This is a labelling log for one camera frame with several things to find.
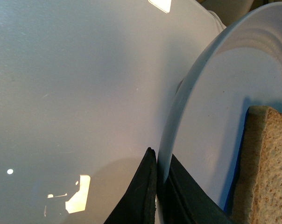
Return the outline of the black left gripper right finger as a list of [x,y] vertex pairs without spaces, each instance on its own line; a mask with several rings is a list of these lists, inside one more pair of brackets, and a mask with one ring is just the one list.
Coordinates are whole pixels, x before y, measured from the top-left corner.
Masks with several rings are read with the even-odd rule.
[[165,224],[232,223],[174,155],[166,182],[157,184],[157,197]]

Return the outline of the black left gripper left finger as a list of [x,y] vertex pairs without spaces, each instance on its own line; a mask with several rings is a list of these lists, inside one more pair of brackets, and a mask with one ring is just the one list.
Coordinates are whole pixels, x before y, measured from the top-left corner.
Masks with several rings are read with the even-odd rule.
[[156,154],[148,148],[124,196],[113,209],[106,224],[153,224],[157,188]]

